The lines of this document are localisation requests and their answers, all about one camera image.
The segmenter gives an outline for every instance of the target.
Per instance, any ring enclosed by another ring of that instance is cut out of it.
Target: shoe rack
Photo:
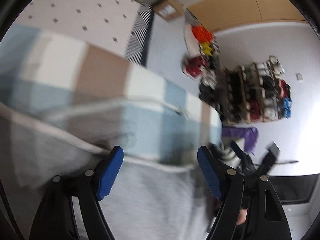
[[[235,80],[235,73],[239,76],[240,82],[239,84],[238,82],[236,83],[239,85],[241,93],[236,91],[237,86],[235,86],[235,83],[232,85],[231,82],[230,77],[233,75],[233,79]],[[281,106],[283,98],[280,95],[282,88],[279,86],[279,83],[279,76],[276,75],[275,66],[271,60],[265,63],[253,62],[247,66],[238,66],[232,72],[228,69],[222,70],[217,88],[222,92],[223,100],[220,114],[223,115],[221,119],[223,124],[274,122],[284,118]],[[290,98],[290,86],[287,84],[286,86]],[[237,95],[238,99],[235,100],[234,96],[230,96],[230,94]]]

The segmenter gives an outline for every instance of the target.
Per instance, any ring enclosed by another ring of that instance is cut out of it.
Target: sneaker
[[[279,97],[280,98],[284,98],[285,97],[285,94],[284,94],[284,89],[280,87],[280,90],[279,90]]]
[[[229,105],[229,112],[232,114],[241,114],[242,109],[239,105]]]
[[[269,59],[270,59],[270,62],[273,64],[273,65],[276,65],[279,63],[279,60],[276,56],[269,56]]]
[[[234,104],[234,105],[240,105],[242,104],[242,95],[241,92],[238,91],[233,91],[232,93],[229,93],[229,102]]]
[[[260,86],[263,86],[263,78],[262,77],[259,77],[259,84],[260,84]]]
[[[259,71],[259,75],[260,76],[270,76],[270,72],[269,72],[269,70],[267,68],[259,69],[258,71]]]
[[[250,89],[248,93],[246,93],[245,98],[247,101],[257,100],[257,91],[256,89]]]
[[[227,81],[229,81],[228,83],[230,85],[232,85],[233,87],[240,87],[241,86],[240,76],[236,72],[230,72],[230,74],[228,75]]]
[[[266,98],[266,91],[264,90],[264,88],[261,88],[261,96],[262,98]]]
[[[241,121],[241,116],[239,114],[230,114],[229,117],[232,122],[238,123]]]
[[[282,109],[282,116],[284,118],[290,118],[291,117],[291,109],[289,108],[283,108]]]
[[[260,119],[261,111],[258,101],[250,101],[250,120],[258,120]]]
[[[276,103],[276,98],[275,97],[271,97],[271,98],[266,98],[263,100],[263,105],[265,107],[276,107],[277,103]]]
[[[280,77],[281,75],[284,74],[284,69],[282,68],[281,65],[274,65],[273,69],[275,71],[275,76]]]
[[[290,98],[282,98],[281,99],[281,107],[282,108],[291,108],[292,100]]]
[[[268,68],[267,65],[263,62],[257,63],[257,69],[265,69]]]
[[[270,120],[276,120],[278,119],[278,112],[274,107],[265,107],[264,116]]]
[[[270,76],[262,76],[264,89],[275,89],[275,84]]]
[[[275,90],[265,90],[266,96],[265,98],[273,98],[276,96]]]

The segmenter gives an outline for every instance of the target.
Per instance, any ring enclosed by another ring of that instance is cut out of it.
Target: shoe
[[[242,109],[238,105],[229,105],[229,112],[232,114],[241,114]]]
[[[270,72],[269,72],[269,70],[267,68],[259,69],[258,71],[259,71],[259,75],[260,76],[270,76]]]
[[[250,120],[255,121],[260,119],[261,111],[260,111],[260,106],[258,101],[250,101]]]
[[[220,121],[224,122],[226,120],[226,116],[223,113],[219,113]]]
[[[271,97],[271,98],[266,98],[263,100],[263,105],[265,107],[276,107],[277,103],[276,103],[276,98],[275,97]]]
[[[264,116],[270,120],[278,119],[278,112],[274,107],[265,107],[264,108]]]
[[[287,84],[288,98],[291,98],[291,87]]]
[[[240,91],[235,91],[233,93],[228,93],[229,102],[233,105],[240,105],[242,104],[242,95]]]
[[[263,78],[262,77],[259,77],[259,84],[260,84],[260,86],[263,86]]]
[[[275,90],[265,90],[266,96],[265,98],[272,98],[276,96]]]
[[[284,118],[290,118],[291,117],[291,109],[289,108],[283,108],[282,109],[282,116]]]
[[[248,93],[246,93],[245,98],[247,101],[257,100],[257,91],[256,89],[250,89]]]
[[[276,65],[279,63],[279,60],[276,56],[269,56],[269,59],[270,59],[270,62],[273,64],[273,65]]]
[[[291,108],[292,100],[290,98],[281,98],[281,107],[282,108]]]
[[[279,90],[279,97],[280,98],[284,98],[285,97],[285,93],[284,93],[284,89],[280,87],[280,90]]]
[[[264,88],[261,88],[261,96],[262,98],[266,98],[266,91],[264,90]]]
[[[282,68],[281,65],[274,65],[273,69],[275,71],[275,76],[280,77],[281,75],[284,74],[284,69]]]
[[[240,87],[240,76],[237,72],[230,72],[227,78],[227,82],[233,87]]]
[[[215,90],[210,86],[206,86],[205,84],[200,83],[199,91],[200,91],[200,93],[211,93],[211,94],[214,94]]]
[[[209,60],[209,69],[215,71],[217,68],[220,68],[219,56],[214,54],[213,56],[208,56]]]
[[[239,90],[240,90],[240,87],[236,87],[230,84],[227,86],[227,91],[231,92],[232,94],[237,93]]]
[[[257,69],[267,69],[267,65],[263,62],[257,63]]]
[[[262,80],[263,80],[263,88],[264,89],[275,89],[276,88],[272,77],[262,76]]]
[[[241,121],[241,116],[239,114],[230,114],[229,117],[232,122],[238,123]]]

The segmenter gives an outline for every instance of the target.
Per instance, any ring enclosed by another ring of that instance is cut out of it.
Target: gray fabric
[[[45,189],[39,186],[56,174],[76,175],[93,168],[98,159],[2,118],[0,127],[0,177],[28,237]],[[76,198],[74,202],[79,233],[86,239]],[[111,194],[100,205],[117,240],[205,239],[212,202],[198,168],[174,174],[124,163]]]

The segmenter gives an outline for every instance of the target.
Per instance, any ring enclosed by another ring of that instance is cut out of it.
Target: cardboard box
[[[153,11],[166,21],[183,15],[183,5],[177,0],[160,0],[153,5]]]

